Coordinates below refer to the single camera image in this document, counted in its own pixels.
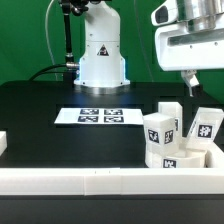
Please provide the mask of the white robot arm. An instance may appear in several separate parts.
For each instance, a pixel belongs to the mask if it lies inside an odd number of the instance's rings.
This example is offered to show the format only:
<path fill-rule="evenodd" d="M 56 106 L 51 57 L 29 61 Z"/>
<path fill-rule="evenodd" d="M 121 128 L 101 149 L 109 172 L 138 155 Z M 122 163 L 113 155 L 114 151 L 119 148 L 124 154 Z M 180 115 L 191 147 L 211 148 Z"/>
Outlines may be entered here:
<path fill-rule="evenodd" d="M 164 71 L 180 71 L 191 97 L 202 86 L 198 70 L 224 69 L 224 0 L 165 0 L 151 14 Z"/>

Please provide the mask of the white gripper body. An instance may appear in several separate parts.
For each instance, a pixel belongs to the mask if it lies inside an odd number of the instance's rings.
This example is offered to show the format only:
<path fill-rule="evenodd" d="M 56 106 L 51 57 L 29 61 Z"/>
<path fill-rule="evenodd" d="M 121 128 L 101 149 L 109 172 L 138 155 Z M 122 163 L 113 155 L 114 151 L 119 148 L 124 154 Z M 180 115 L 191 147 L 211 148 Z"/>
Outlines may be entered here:
<path fill-rule="evenodd" d="M 224 68 L 224 27 L 189 33 L 183 24 L 160 27 L 155 33 L 158 64 L 164 71 Z"/>

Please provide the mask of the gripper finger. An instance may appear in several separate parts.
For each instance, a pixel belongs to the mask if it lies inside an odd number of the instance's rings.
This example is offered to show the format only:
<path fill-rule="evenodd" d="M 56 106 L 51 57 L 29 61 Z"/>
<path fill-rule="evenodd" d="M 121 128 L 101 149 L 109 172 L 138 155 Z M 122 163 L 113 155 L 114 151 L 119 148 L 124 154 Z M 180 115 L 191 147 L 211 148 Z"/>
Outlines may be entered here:
<path fill-rule="evenodd" d="M 189 89 L 189 95 L 191 97 L 195 97 L 200 90 L 200 84 L 196 77 L 197 71 L 196 70 L 184 70 L 181 72 L 181 77 L 185 84 Z"/>

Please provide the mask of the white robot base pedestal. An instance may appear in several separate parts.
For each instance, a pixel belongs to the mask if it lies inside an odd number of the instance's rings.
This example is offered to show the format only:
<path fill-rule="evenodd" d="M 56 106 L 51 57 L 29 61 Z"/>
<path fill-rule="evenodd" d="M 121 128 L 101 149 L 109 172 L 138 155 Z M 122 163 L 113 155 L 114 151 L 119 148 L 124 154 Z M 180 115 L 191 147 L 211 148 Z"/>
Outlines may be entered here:
<path fill-rule="evenodd" d="M 120 16 L 101 1 L 88 3 L 85 13 L 85 52 L 79 60 L 76 85 L 117 88 L 129 85 L 125 59 L 120 53 Z"/>

